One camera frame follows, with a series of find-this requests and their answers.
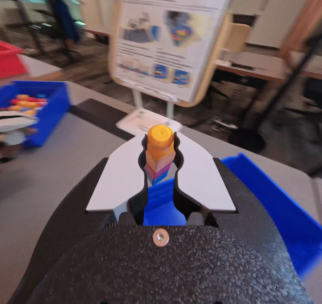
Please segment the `blue plastic bin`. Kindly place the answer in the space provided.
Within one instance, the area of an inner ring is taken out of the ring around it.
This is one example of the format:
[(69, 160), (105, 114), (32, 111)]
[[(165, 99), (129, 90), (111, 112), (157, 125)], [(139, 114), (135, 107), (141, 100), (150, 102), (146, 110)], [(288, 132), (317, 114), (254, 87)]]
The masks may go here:
[[(304, 279), (321, 258), (321, 225), (245, 154), (220, 160), (262, 203), (276, 224), (293, 266)], [(183, 226), (173, 204), (174, 178), (148, 188), (144, 226)]]
[(42, 147), (70, 110), (67, 84), (60, 81), (12, 81), (10, 85), (1, 87), (0, 107), (9, 107), (10, 101), (20, 94), (35, 98), (44, 95), (47, 100), (47, 104), (36, 114), (39, 122), (34, 127), (38, 133), (28, 136), (22, 145), (24, 149)]

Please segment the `wood-edged desk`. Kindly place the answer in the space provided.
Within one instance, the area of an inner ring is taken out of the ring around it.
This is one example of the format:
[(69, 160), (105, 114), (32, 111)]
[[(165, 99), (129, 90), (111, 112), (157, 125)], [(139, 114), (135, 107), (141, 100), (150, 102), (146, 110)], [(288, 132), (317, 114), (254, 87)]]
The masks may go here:
[(230, 60), (216, 60), (216, 69), (266, 81), (283, 82), (300, 61), (304, 53), (289, 51), (286, 59), (256, 53), (234, 53)]

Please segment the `black floor stand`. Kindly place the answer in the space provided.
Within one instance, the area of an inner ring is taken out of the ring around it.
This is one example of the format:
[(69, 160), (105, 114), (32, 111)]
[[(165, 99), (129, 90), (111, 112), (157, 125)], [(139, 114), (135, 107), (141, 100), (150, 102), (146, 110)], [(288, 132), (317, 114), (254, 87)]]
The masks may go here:
[(260, 135), (259, 129), (266, 118), (269, 116), (269, 114), (272, 112), (274, 107), (279, 103), (279, 101), (295, 83), (296, 78), (299, 76), (300, 72), (312, 59), (315, 51), (321, 45), (322, 33), (318, 34), (316, 37), (314, 37), (314, 39), (315, 42), (313, 43), (313, 45), (308, 49), (307, 53), (304, 54), (296, 68), (293, 69), (292, 74), (289, 76), (287, 82), (280, 87), (269, 105), (260, 114), (259, 118), (254, 123), (254, 126), (251, 129), (240, 127), (237, 130), (234, 130), (229, 137), (229, 143), (253, 153), (260, 153), (265, 148), (266, 142)]

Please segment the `red mega block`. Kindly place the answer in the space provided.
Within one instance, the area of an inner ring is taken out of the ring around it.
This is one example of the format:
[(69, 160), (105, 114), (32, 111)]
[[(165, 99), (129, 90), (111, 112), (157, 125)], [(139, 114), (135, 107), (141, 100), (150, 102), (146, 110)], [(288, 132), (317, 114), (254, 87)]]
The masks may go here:
[(160, 170), (153, 171), (153, 169), (150, 167), (150, 165), (148, 163), (146, 163), (144, 169), (146, 170), (146, 172), (149, 174), (149, 176), (151, 177), (151, 179), (153, 181), (157, 181), (157, 180), (162, 180), (163, 178), (165, 178), (167, 176), (171, 165), (172, 165), (172, 162), (169, 162), (167, 165), (162, 167)]

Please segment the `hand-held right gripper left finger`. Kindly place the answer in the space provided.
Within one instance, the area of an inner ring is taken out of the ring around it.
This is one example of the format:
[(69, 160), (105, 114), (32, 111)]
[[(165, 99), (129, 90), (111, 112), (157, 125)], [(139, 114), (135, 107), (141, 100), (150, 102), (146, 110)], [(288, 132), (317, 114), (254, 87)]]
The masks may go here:
[(145, 171), (140, 168), (144, 135), (138, 135), (119, 146), (109, 156), (86, 212), (113, 211), (116, 220), (130, 211), (129, 200), (144, 189)]

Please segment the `blue mega block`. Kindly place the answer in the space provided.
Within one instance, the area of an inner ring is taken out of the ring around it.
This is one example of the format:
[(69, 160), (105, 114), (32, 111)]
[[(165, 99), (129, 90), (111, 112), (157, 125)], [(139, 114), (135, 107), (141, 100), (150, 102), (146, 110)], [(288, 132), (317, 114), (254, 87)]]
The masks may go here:
[(152, 179), (152, 177), (147, 173), (147, 179), (151, 183), (152, 186), (155, 186), (158, 184), (160, 181), (162, 181), (165, 177), (167, 177), (168, 171), (161, 174), (158, 178)]

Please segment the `orange mega block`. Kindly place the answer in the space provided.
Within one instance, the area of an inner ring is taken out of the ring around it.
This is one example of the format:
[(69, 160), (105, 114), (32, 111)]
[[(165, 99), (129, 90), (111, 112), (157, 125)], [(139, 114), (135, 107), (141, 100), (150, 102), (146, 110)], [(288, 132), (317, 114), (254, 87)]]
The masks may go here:
[(155, 125), (147, 133), (146, 162), (154, 173), (159, 172), (175, 157), (174, 133), (166, 125)]

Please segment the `poster board stand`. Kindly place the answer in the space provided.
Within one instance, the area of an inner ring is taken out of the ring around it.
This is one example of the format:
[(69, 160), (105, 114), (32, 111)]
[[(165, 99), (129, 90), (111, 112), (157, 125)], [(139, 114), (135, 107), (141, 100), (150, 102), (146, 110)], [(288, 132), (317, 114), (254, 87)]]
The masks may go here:
[(156, 124), (173, 131), (174, 105), (205, 97), (230, 33), (231, 0), (119, 0), (109, 51), (110, 76), (129, 88), (135, 109), (116, 124), (133, 136)]

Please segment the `blue jacket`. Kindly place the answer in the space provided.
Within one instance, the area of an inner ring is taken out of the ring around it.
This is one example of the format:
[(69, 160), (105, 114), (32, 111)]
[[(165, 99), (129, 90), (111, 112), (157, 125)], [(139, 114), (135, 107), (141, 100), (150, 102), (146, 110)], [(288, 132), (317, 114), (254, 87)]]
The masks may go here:
[(50, 0), (50, 4), (67, 49), (75, 51), (80, 35), (68, 5), (64, 0)]

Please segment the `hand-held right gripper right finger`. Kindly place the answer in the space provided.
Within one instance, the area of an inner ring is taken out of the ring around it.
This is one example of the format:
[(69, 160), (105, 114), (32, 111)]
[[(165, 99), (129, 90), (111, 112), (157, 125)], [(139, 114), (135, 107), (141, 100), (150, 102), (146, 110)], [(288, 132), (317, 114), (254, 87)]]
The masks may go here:
[(211, 154), (182, 133), (174, 134), (175, 172), (173, 202), (188, 218), (201, 213), (235, 213), (236, 206)]

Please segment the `red plastic bin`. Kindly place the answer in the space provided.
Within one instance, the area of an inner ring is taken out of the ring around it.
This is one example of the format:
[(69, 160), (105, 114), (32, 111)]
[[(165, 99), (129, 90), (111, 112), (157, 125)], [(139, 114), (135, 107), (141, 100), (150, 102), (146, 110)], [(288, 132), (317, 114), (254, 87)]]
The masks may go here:
[(22, 49), (0, 41), (0, 79), (27, 73), (20, 54), (23, 54)]

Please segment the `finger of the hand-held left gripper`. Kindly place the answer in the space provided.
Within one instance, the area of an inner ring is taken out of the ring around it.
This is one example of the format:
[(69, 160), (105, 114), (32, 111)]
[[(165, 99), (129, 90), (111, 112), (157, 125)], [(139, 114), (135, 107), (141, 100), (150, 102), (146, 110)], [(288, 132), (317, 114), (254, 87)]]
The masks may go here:
[(32, 117), (32, 116), (19, 111), (1, 110), (0, 117)]
[(30, 127), (37, 124), (39, 121), (36, 117), (1, 117), (0, 118), (0, 133), (7, 133)]

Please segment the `light wooden box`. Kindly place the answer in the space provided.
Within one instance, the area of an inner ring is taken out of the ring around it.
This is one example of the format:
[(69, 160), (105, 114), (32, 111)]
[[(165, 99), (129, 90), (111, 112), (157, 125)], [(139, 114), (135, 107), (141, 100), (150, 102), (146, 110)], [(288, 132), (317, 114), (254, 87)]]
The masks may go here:
[(220, 32), (221, 49), (241, 52), (252, 31), (254, 19), (254, 16), (227, 13)]

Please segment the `pile of mega blocks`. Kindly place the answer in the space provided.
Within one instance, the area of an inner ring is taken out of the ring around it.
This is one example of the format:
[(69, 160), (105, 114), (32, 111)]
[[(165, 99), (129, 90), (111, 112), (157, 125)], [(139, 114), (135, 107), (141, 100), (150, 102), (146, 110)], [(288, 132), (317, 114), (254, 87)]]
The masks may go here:
[(19, 94), (12, 100), (8, 110), (18, 111), (26, 115), (36, 116), (47, 104), (49, 100), (46, 96), (37, 95), (35, 97), (26, 94)]

